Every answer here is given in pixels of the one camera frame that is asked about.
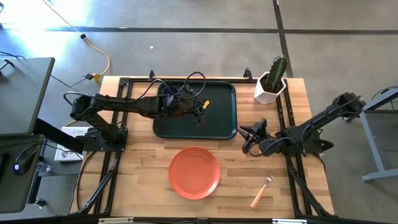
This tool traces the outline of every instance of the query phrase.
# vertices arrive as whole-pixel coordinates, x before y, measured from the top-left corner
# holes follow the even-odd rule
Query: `plate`
[[[199,200],[216,189],[220,181],[220,165],[216,157],[206,149],[188,147],[172,159],[169,181],[181,197]]]

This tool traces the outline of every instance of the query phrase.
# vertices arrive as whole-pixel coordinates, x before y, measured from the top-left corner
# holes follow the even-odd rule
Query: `gray floor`
[[[53,75],[69,84],[106,66],[105,58],[77,33],[42,31],[41,27],[65,23],[41,1],[1,2],[6,7],[0,22],[22,28],[0,30],[0,50],[26,57],[55,57]],[[76,26],[277,28],[272,0],[51,2]],[[398,29],[395,0],[279,0],[279,4],[286,29]],[[187,75],[199,70],[208,76],[241,76],[249,67],[258,77],[274,56],[281,54],[278,34],[86,35],[109,53],[112,67],[108,75],[147,75],[152,69],[159,75]],[[398,35],[289,34],[286,40],[294,77],[305,79],[313,114],[345,91],[370,100],[379,89],[398,85]],[[99,87],[95,82],[84,82],[78,88],[97,92]],[[41,118],[57,127],[70,121],[70,108],[62,99],[65,91],[69,89],[51,79],[40,111]],[[324,157],[335,213],[397,223],[398,178],[368,184],[361,180],[361,174],[376,171],[376,165],[359,120],[345,124],[337,119],[324,130],[323,138],[335,143]],[[39,210],[28,206],[22,213],[0,215],[0,219],[66,214],[75,181],[75,176],[44,178],[39,197],[49,201],[48,207]]]

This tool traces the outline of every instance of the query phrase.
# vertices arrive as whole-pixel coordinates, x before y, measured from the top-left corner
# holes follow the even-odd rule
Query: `white pot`
[[[276,98],[280,95],[280,93],[282,93],[283,90],[286,88],[285,82],[282,81],[282,88],[280,89],[279,92],[269,93],[269,92],[264,91],[260,84],[260,79],[268,74],[269,74],[269,72],[265,72],[264,74],[261,75],[261,77],[257,80],[256,89],[254,89],[254,98],[261,104],[267,104],[267,103],[274,102],[276,100]]]

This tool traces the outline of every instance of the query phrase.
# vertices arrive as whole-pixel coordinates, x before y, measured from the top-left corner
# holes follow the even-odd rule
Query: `butcher block table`
[[[104,77],[100,93],[116,96],[120,78]],[[301,124],[312,117],[304,80],[288,78],[287,82],[294,119],[296,124]],[[149,83],[134,83],[131,98],[141,95],[148,85]],[[276,102],[268,105],[258,103],[253,98],[255,84],[238,83],[233,85],[236,89],[238,126],[251,126],[261,118],[266,118],[268,121],[267,131],[274,135],[280,129]],[[158,86],[157,83],[153,85],[147,96],[155,95]],[[283,94],[281,99],[284,114],[287,115]],[[111,121],[112,114],[112,111],[100,113],[108,122]],[[239,133],[230,140],[162,139],[154,134],[152,122],[153,120],[143,118],[139,114],[128,114],[127,146],[121,155],[119,164],[111,211],[112,217],[294,217],[284,155],[273,154],[269,157],[245,155],[241,149],[244,140]],[[285,116],[285,123],[287,126],[289,125],[287,116]],[[182,198],[174,192],[169,182],[170,161],[176,153],[190,146],[204,147],[212,152],[221,167],[221,178],[217,188],[201,200]],[[88,161],[82,173],[79,188],[81,204],[84,204],[97,188],[103,158],[104,153],[97,152]],[[333,213],[321,161],[313,155],[308,155],[303,157],[303,164],[308,188],[321,205]],[[275,172],[274,180],[267,186],[258,208],[254,210],[250,204],[270,171]],[[101,210],[106,203],[108,190],[109,186],[104,190]],[[300,190],[297,191],[300,208],[304,211],[302,193]],[[74,201],[71,212],[76,210]]]

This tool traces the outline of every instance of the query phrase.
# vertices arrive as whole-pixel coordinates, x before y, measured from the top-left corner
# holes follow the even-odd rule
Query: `green tray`
[[[169,87],[180,89],[183,81],[167,81]],[[202,88],[203,82],[189,82],[195,93]],[[157,90],[162,94],[164,85]],[[208,100],[209,106],[202,117],[205,123],[195,127],[195,116],[188,114],[177,118],[157,118],[153,130],[161,138],[184,139],[231,139],[236,134],[236,91],[227,82],[206,82],[200,98]]]

